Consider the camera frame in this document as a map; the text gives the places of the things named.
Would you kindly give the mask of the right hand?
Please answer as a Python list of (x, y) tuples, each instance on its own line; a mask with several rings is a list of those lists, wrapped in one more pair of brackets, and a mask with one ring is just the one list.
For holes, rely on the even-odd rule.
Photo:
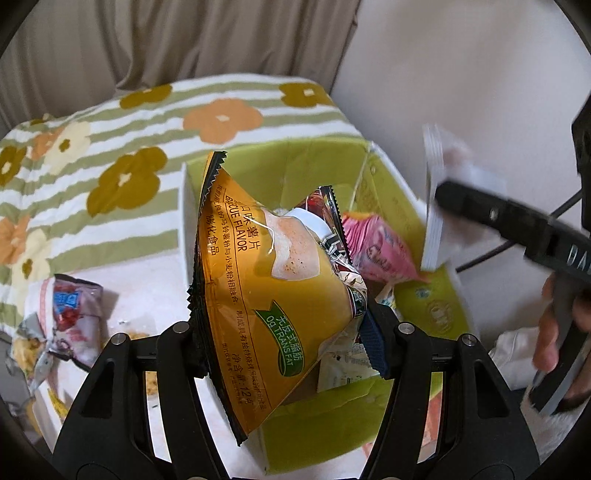
[[(544, 313), (539, 320), (539, 334), (533, 356), (536, 369), (549, 373), (555, 369), (559, 360), (559, 326), (554, 315), (553, 295), (555, 274), (551, 274), (542, 288), (542, 297), (548, 301)], [(591, 316), (590, 301), (576, 299), (573, 304), (573, 318), (581, 331), (590, 332)], [(584, 402), (590, 397), (590, 356), (587, 356), (584, 366), (573, 381), (564, 399), (571, 404)]]

